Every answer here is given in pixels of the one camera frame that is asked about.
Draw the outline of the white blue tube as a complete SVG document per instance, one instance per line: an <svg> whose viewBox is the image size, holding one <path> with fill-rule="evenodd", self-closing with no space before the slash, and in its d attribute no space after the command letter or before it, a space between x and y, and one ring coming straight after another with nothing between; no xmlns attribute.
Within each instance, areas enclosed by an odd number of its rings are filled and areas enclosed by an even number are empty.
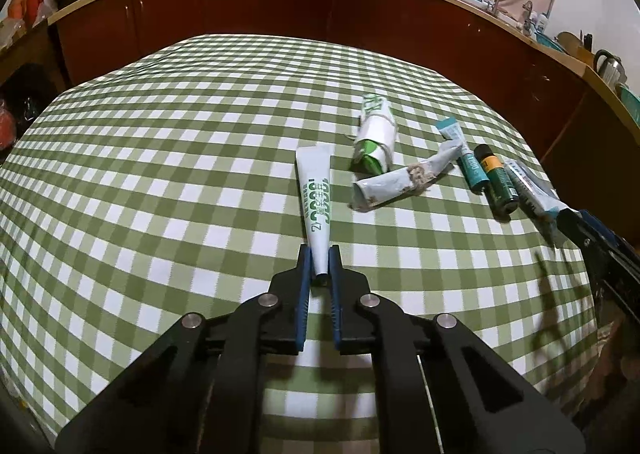
<svg viewBox="0 0 640 454"><path fill-rule="evenodd" d="M515 159L507 159L504 169L513 183L521 201L528 206L539 219L554 220L568 206L552 191L545 187L528 167Z"/></svg>

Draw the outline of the teal white cream tube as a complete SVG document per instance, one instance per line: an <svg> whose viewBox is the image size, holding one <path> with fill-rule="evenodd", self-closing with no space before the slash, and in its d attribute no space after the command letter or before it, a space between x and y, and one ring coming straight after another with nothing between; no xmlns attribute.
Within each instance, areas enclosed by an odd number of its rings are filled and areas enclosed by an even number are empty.
<svg viewBox="0 0 640 454"><path fill-rule="evenodd" d="M458 121L454 117L448 117L437 122L436 128L445 139L461 143L461 155L457 159L457 163L470 190L474 194L482 194L489 180L484 169L480 166L480 162L477 161L474 152L466 142Z"/></svg>

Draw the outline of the white grey tube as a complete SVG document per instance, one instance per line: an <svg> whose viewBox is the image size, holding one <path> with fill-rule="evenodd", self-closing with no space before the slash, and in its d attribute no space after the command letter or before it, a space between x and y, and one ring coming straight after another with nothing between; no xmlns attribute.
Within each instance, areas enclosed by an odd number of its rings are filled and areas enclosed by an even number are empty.
<svg viewBox="0 0 640 454"><path fill-rule="evenodd" d="M350 207L355 211L372 211L401 197L421 194L446 174L462 155L461 140L447 140L428 159L389 171L388 173L357 180L352 185Z"/></svg>

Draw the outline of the white green toothpaste tube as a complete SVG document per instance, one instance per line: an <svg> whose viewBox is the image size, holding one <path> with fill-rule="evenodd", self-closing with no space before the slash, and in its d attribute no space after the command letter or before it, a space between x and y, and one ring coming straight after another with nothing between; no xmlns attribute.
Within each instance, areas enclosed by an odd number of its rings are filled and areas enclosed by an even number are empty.
<svg viewBox="0 0 640 454"><path fill-rule="evenodd" d="M331 228L331 153L324 145L296 150L296 167L302 197L307 245L317 284L329 278Z"/></svg>

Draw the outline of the dark green orange bottle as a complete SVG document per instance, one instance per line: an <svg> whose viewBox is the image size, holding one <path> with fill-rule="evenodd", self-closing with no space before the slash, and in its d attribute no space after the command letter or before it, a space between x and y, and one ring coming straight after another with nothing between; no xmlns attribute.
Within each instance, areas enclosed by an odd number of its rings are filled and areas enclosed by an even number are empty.
<svg viewBox="0 0 640 454"><path fill-rule="evenodd" d="M508 217L518 208L516 191L503 162L487 144L479 144L474 156L488 178L485 193L491 210L499 217Z"/></svg>

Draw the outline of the green white checkered tablecloth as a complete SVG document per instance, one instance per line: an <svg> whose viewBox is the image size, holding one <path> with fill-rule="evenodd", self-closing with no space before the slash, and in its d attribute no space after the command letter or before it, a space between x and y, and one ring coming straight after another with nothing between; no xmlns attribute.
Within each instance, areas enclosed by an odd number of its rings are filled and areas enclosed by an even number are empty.
<svg viewBox="0 0 640 454"><path fill-rule="evenodd" d="M1 378L60 430L180 315L225 315L291 268L305 227L295 153L331 153L331 240L410 315L450 312L565 414L597 360L578 249L523 213L491 214L453 168L358 213L352 141L364 96L390 101L393 162L470 144L535 173L525 139L438 73L296 38L203 35L53 100L1 167Z"/></svg>

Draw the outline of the teal plastic basket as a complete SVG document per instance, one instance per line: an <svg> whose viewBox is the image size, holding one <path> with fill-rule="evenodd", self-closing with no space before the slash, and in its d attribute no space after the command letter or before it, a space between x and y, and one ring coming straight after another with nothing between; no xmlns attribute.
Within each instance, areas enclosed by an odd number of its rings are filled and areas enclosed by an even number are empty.
<svg viewBox="0 0 640 454"><path fill-rule="evenodd" d="M640 126L640 99L626 84L618 83L616 92L620 102L630 114L637 126Z"/></svg>

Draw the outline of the steel electric kettle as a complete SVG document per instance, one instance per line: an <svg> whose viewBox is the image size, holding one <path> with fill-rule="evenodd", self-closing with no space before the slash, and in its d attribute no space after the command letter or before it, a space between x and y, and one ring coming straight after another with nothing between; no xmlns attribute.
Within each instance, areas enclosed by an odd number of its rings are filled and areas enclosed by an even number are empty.
<svg viewBox="0 0 640 454"><path fill-rule="evenodd" d="M612 90L627 81L622 59L605 49L598 50L594 55L593 69Z"/></svg>

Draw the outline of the white green packet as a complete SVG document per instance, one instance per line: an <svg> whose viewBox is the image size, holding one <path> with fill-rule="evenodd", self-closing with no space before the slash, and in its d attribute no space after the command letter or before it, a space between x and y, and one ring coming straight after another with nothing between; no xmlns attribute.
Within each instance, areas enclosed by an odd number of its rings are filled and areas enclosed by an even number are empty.
<svg viewBox="0 0 640 454"><path fill-rule="evenodd" d="M373 176L383 175L393 164L397 125L390 101L377 94L363 97L352 165Z"/></svg>

